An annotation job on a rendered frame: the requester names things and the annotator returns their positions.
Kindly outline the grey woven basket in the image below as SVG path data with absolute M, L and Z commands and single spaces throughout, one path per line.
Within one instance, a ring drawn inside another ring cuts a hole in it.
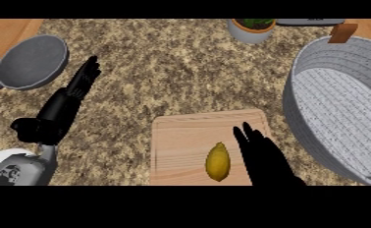
M 371 39 L 323 36 L 297 53 L 282 91 L 292 135 L 317 163 L 371 185 Z

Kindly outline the brown wooden board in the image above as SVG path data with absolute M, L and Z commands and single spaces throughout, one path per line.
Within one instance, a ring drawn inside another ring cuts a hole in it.
M 33 36 L 42 19 L 0 19 L 0 58 L 18 41 Z

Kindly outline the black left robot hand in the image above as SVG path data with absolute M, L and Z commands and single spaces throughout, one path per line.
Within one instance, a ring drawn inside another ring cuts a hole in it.
M 101 71 L 96 57 L 91 56 L 79 67 L 66 87 L 61 87 L 35 118 L 17 118 L 10 128 L 23 143 L 57 145 L 63 139 L 79 109 L 80 101 L 89 91 Z

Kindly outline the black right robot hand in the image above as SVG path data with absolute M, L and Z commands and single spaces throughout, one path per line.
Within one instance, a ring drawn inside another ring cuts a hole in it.
M 285 156 L 273 141 L 247 123 L 232 128 L 241 159 L 251 185 L 266 187 L 276 183 L 282 187 L 304 186 L 294 175 Z

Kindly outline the potted green plant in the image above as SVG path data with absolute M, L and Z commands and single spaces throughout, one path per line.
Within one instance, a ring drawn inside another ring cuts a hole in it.
M 273 30 L 273 27 L 275 23 L 270 23 L 267 28 L 247 28 L 236 22 L 235 19 L 228 19 L 228 31 L 230 37 L 247 44 L 255 44 L 266 40 Z

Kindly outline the pale wooden cutting board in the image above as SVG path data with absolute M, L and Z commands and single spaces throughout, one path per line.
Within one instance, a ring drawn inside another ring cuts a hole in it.
M 264 113 L 258 109 L 158 116 L 151 122 L 149 177 L 161 186 L 248 186 L 232 127 L 245 122 L 263 136 L 270 136 Z M 216 143 L 223 143 L 230 157 L 230 172 L 217 182 L 205 173 L 205 157 Z

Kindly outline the grey round bowl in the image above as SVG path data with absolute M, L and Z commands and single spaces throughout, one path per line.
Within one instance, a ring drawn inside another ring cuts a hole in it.
M 17 43 L 0 59 L 0 89 L 29 90 L 46 85 L 67 64 L 64 41 L 49 34 Z

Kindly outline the dark grey flat appliance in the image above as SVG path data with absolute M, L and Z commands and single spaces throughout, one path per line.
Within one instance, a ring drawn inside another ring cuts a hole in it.
M 276 19 L 279 27 L 332 27 L 344 23 L 344 19 Z

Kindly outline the yellow lemon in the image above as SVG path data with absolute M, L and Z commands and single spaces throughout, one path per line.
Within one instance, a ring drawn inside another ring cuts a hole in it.
M 205 172 L 208 177 L 220 182 L 230 171 L 230 158 L 225 145 L 217 142 L 205 158 Z

